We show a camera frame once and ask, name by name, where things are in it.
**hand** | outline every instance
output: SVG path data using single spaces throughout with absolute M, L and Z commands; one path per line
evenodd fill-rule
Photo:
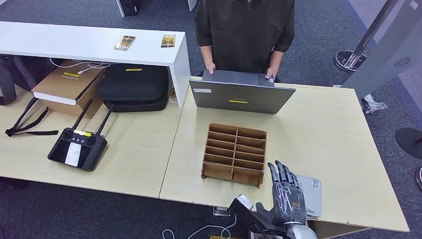
M 274 68 L 268 68 L 267 69 L 267 74 L 265 75 L 265 79 L 269 79 L 271 76 L 274 77 L 274 79 L 276 78 L 278 69 L 274 69 Z
M 273 164 L 268 163 L 273 180 L 274 207 L 267 211 L 261 203 L 256 203 L 259 216 L 276 226 L 286 223 L 306 224 L 306 207 L 303 191 L 299 188 L 296 175 L 289 168 L 276 160 L 278 172 Z
M 206 65 L 206 69 L 208 70 L 208 72 L 210 73 L 210 75 L 214 74 L 215 64 L 214 63 L 210 63 L 210 64 Z

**white shelf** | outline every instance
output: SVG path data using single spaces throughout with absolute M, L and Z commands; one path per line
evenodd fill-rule
M 4 21 L 0 32 L 0 54 L 167 66 L 183 105 L 190 79 L 184 32 Z M 136 37 L 134 43 L 115 50 L 125 35 Z M 175 47 L 161 48 L 163 35 L 176 35 Z

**robotic arm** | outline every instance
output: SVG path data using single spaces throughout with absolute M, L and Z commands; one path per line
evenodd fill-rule
M 267 211 L 258 202 L 255 213 L 236 198 L 230 205 L 230 210 L 253 232 L 261 233 L 265 239 L 268 239 L 267 235 L 290 239 L 317 239 L 316 234 L 307 226 L 305 199 L 296 175 L 279 161 L 275 162 L 278 171 L 272 163 L 268 163 L 273 181 L 274 207 Z

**cardboard box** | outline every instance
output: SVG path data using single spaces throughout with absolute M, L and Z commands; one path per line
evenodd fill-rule
M 62 66 L 75 64 L 68 60 Z M 68 115 L 79 116 L 85 104 L 93 99 L 91 106 L 84 115 L 92 119 L 103 104 L 103 100 L 96 94 L 99 80 L 103 77 L 104 69 L 90 69 L 83 74 L 79 71 L 88 69 L 87 64 L 70 68 L 56 68 L 32 89 L 34 96 L 51 110 Z

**robotic hand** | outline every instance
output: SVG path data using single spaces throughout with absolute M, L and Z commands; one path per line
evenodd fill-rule
M 278 173 L 272 163 L 270 167 L 273 181 L 274 207 L 267 211 L 261 203 L 256 203 L 258 216 L 276 227 L 286 228 L 286 235 L 292 239 L 316 239 L 316 234 L 307 226 L 305 198 L 294 173 L 279 161 L 275 161 Z

